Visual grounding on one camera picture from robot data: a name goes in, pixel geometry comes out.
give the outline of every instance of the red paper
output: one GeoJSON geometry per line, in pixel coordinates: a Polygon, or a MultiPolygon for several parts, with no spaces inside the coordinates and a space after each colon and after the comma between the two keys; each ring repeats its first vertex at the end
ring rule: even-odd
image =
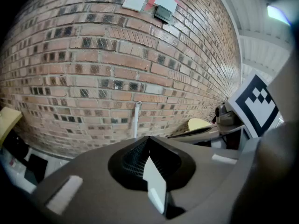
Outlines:
{"type": "Polygon", "coordinates": [[[144,10],[145,10],[145,11],[150,10],[150,9],[153,7],[155,1],[156,1],[156,0],[149,0],[148,3],[145,5],[144,10]]]}

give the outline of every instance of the red brick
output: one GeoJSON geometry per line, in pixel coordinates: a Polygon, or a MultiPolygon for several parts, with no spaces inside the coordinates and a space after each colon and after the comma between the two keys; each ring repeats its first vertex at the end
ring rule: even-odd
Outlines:
{"type": "Polygon", "coordinates": [[[97,78],[93,77],[76,77],[76,85],[82,87],[98,87],[97,78]]]}
{"type": "Polygon", "coordinates": [[[122,111],[111,110],[111,117],[113,118],[131,117],[131,116],[132,116],[131,110],[122,110],[122,111]]]}
{"type": "Polygon", "coordinates": [[[84,25],[81,28],[81,35],[105,35],[105,27],[102,25],[84,25]]]}
{"type": "Polygon", "coordinates": [[[140,31],[145,32],[145,33],[150,32],[150,24],[145,23],[141,20],[133,19],[133,18],[130,18],[128,20],[126,27],[133,28],[133,29],[136,29],[136,30],[140,30],[140,31]]]}
{"type": "Polygon", "coordinates": [[[166,79],[166,78],[159,77],[159,76],[149,74],[149,73],[141,73],[139,75],[138,80],[145,81],[145,82],[152,83],[152,84],[160,84],[160,85],[168,86],[168,87],[170,87],[173,83],[173,81],[170,79],[166,79]]]}
{"type": "Polygon", "coordinates": [[[110,76],[111,68],[105,65],[76,64],[67,66],[68,74],[110,76]]]}
{"type": "Polygon", "coordinates": [[[91,12],[112,13],[115,8],[113,4],[93,4],[90,8],[91,12]]]}
{"type": "Polygon", "coordinates": [[[174,47],[176,47],[178,45],[179,40],[176,37],[170,35],[169,33],[165,32],[159,28],[153,27],[150,34],[157,38],[160,38],[161,40],[169,43],[170,45],[172,45],[174,47]]]}
{"type": "Polygon", "coordinates": [[[143,56],[143,49],[140,45],[132,44],[124,41],[122,41],[120,44],[119,52],[126,53],[133,56],[138,56],[138,57],[143,56]]]}
{"type": "Polygon", "coordinates": [[[158,44],[157,50],[161,51],[161,52],[163,52],[163,53],[165,53],[165,54],[167,54],[171,57],[174,57],[174,54],[176,52],[175,48],[173,48],[172,46],[169,46],[166,43],[161,42],[161,41],[158,44]]]}
{"type": "Polygon", "coordinates": [[[73,24],[73,23],[78,22],[79,19],[80,19],[80,15],[78,15],[78,14],[61,16],[58,18],[57,26],[73,24]]]}
{"type": "Polygon", "coordinates": [[[69,43],[68,39],[49,42],[47,51],[67,49],[69,47],[69,43]]]}
{"type": "Polygon", "coordinates": [[[173,110],[163,110],[161,115],[162,116],[172,115],[172,113],[173,113],[173,110]]]}
{"type": "Polygon", "coordinates": [[[118,13],[118,14],[124,14],[124,15],[128,15],[128,16],[131,16],[131,17],[135,17],[135,18],[139,18],[141,20],[144,20],[144,21],[147,21],[157,27],[162,27],[162,22],[160,22],[158,19],[156,18],[152,18],[152,16],[148,13],[139,13],[139,12],[136,12],[136,11],[132,11],[132,10],[129,10],[129,9],[125,9],[125,8],[116,8],[115,10],[115,13],[118,13]]]}
{"type": "Polygon", "coordinates": [[[122,92],[122,91],[113,91],[112,92],[112,99],[114,100],[131,100],[132,94],[128,92],[122,92]]]}
{"type": "Polygon", "coordinates": [[[49,65],[49,74],[64,74],[65,65],[49,65]]]}
{"type": "Polygon", "coordinates": [[[159,74],[161,76],[168,76],[168,71],[169,69],[162,66],[162,65],[159,65],[157,63],[153,63],[152,66],[151,66],[151,72],[152,73],[156,73],[156,74],[159,74]]]}
{"type": "Polygon", "coordinates": [[[146,122],[151,122],[153,120],[152,117],[140,117],[138,119],[138,123],[146,123],[146,122]]]}
{"type": "Polygon", "coordinates": [[[52,87],[51,88],[51,95],[52,96],[64,97],[64,96],[66,96],[65,88],[52,87]]]}
{"type": "Polygon", "coordinates": [[[176,103],[178,103],[178,98],[176,98],[176,97],[168,97],[167,102],[171,103],[171,104],[176,104],[176,103]]]}
{"type": "Polygon", "coordinates": [[[157,109],[157,104],[142,103],[141,109],[142,110],[155,110],[155,109],[157,109]]]}
{"type": "Polygon", "coordinates": [[[134,101],[165,103],[166,99],[167,97],[158,96],[158,95],[141,95],[141,94],[134,95],[134,101]]]}
{"type": "Polygon", "coordinates": [[[76,61],[82,62],[97,62],[98,61],[97,51],[81,51],[77,52],[76,61]]]}
{"type": "Polygon", "coordinates": [[[113,53],[103,53],[101,61],[102,63],[127,66],[146,71],[150,69],[149,61],[113,53]]]}
{"type": "Polygon", "coordinates": [[[176,38],[179,36],[179,30],[170,24],[164,24],[163,30],[168,31],[169,33],[173,34],[176,38]]]}
{"type": "Polygon", "coordinates": [[[81,108],[98,108],[99,103],[95,99],[79,99],[78,100],[78,107],[81,107],[81,108]]]}
{"type": "Polygon", "coordinates": [[[114,76],[117,78],[124,78],[129,80],[136,80],[137,71],[131,69],[122,69],[116,67],[114,69],[114,76]]]}

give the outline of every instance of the black object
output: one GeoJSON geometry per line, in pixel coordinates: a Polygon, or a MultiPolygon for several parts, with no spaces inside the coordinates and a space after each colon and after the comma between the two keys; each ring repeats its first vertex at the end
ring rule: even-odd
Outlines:
{"type": "Polygon", "coordinates": [[[29,147],[25,142],[11,130],[3,142],[3,146],[21,163],[22,160],[27,156],[29,147]]]}
{"type": "Polygon", "coordinates": [[[154,17],[163,20],[166,23],[170,22],[170,18],[172,17],[172,12],[159,5],[154,17]]]}
{"type": "Polygon", "coordinates": [[[147,191],[147,182],[142,177],[148,157],[151,157],[165,179],[167,191],[185,186],[195,172],[196,165],[190,155],[149,136],[113,154],[108,162],[108,170],[125,188],[147,191]]]}
{"type": "Polygon", "coordinates": [[[38,185],[45,177],[48,161],[34,154],[30,155],[28,167],[25,172],[25,179],[33,185],[38,185]]]}

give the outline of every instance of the white pipe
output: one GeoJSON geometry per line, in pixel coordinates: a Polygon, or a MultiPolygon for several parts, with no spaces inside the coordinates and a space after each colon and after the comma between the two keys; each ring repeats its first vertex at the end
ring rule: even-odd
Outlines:
{"type": "Polygon", "coordinates": [[[140,106],[141,106],[141,101],[138,101],[135,106],[134,138],[137,138],[138,113],[139,113],[140,106]]]}

